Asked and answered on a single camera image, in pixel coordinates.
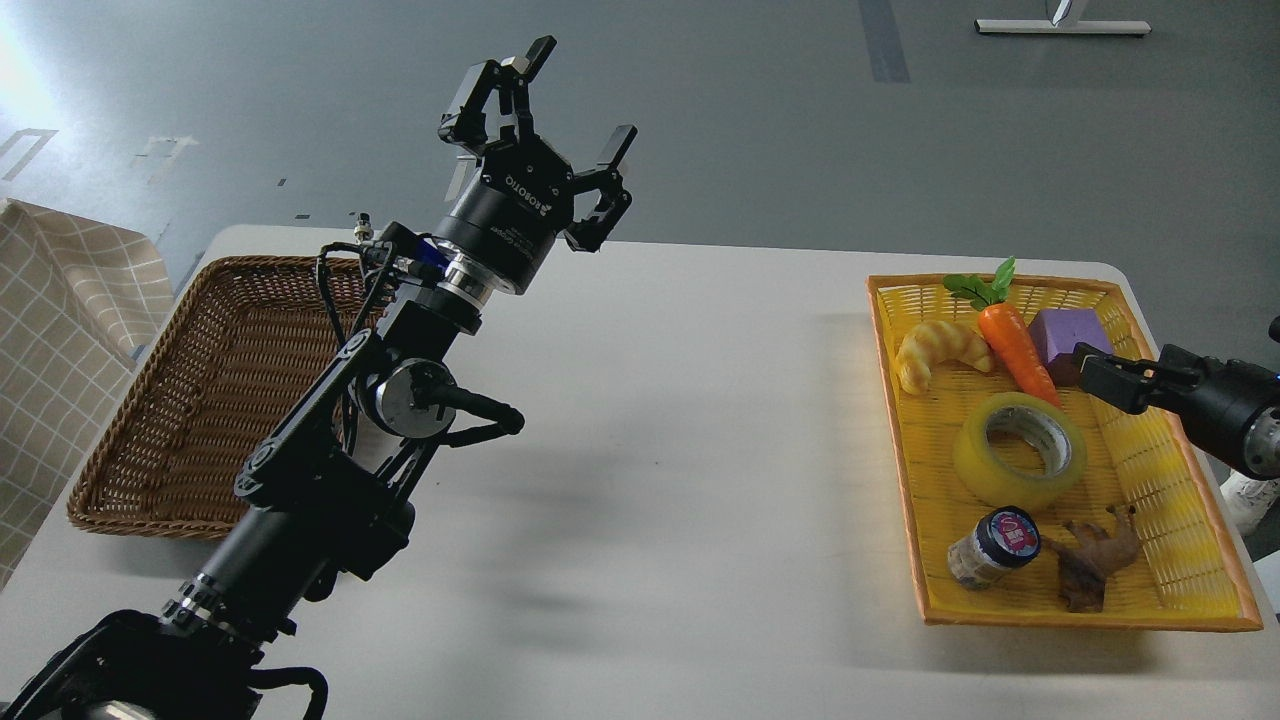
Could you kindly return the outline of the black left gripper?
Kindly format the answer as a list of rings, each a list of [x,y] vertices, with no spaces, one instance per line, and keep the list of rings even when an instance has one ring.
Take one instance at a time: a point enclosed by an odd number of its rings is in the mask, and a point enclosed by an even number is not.
[[[524,55],[470,67],[438,127],[440,141],[481,158],[434,236],[447,252],[462,254],[493,275],[504,293],[527,291],[566,227],[571,250],[598,252],[632,204],[621,164],[637,136],[635,126],[617,126],[594,168],[575,176],[534,129],[530,86],[557,44],[541,36]],[[495,137],[486,122],[492,96],[499,110]],[[594,209],[570,223],[573,196],[590,192],[598,193]]]

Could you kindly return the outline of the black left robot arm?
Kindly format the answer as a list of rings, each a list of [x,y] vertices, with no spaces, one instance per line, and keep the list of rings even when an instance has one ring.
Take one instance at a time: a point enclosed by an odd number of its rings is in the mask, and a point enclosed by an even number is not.
[[[434,232],[374,232],[360,214],[352,241],[317,251],[335,352],[238,470],[248,511],[230,534],[159,615],[111,612],[56,652],[5,719],[250,719],[289,685],[308,691],[306,719],[324,715],[325,676],[264,667],[264,647],[294,633],[301,600],[325,600],[343,573],[367,580],[407,546],[439,448],[524,429],[517,409],[458,386],[445,354],[493,292],[527,290],[556,240],[595,252],[632,201],[632,126],[580,172],[535,131],[529,91],[554,49],[544,36],[468,69],[438,133],[475,168]]]

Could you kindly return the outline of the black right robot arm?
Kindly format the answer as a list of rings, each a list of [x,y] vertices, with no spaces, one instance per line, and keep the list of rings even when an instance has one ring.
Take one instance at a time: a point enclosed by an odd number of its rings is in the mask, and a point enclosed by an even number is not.
[[[1275,370],[1165,345],[1157,359],[1125,359],[1079,342],[1073,361],[1088,395],[1130,415],[1171,413],[1193,446],[1254,480],[1279,474]]]

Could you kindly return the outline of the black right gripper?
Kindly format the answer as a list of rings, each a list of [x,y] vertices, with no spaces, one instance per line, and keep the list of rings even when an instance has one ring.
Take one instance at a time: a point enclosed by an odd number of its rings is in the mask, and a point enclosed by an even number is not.
[[[1187,438],[1251,479],[1276,479],[1277,373],[1240,360],[1220,361],[1176,345],[1160,360],[1128,359],[1076,343],[1076,386],[1130,415],[1148,407],[1179,416]]]

